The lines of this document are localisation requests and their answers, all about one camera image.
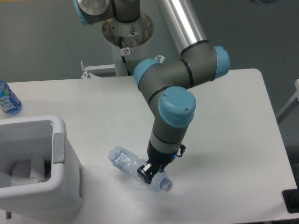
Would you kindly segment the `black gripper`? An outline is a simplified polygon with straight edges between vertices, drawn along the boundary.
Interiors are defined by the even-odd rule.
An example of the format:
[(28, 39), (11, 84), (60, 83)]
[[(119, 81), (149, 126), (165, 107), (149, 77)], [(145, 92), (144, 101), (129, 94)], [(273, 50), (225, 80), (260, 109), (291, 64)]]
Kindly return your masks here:
[(148, 161), (147, 164), (141, 165), (137, 169), (138, 177), (146, 184), (151, 184), (154, 176), (159, 172), (159, 170), (164, 169), (169, 163), (173, 162), (178, 149), (171, 153), (162, 153), (156, 150), (151, 142), (148, 144), (147, 154)]

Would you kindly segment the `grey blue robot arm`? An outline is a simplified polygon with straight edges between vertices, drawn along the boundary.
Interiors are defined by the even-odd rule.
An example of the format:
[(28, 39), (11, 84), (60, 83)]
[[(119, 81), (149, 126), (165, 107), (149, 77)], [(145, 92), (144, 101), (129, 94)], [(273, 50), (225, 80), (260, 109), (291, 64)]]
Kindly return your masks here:
[(154, 176), (181, 157), (182, 140), (194, 117), (196, 99), (190, 88), (226, 75), (227, 51), (213, 46), (188, 0), (160, 0), (158, 6), (173, 36), (180, 59), (162, 63), (147, 58), (145, 45), (154, 24), (138, 0), (76, 0), (74, 7), (85, 25), (102, 22), (102, 33), (112, 47), (117, 76), (132, 76), (155, 120), (146, 164), (138, 177), (150, 184)]

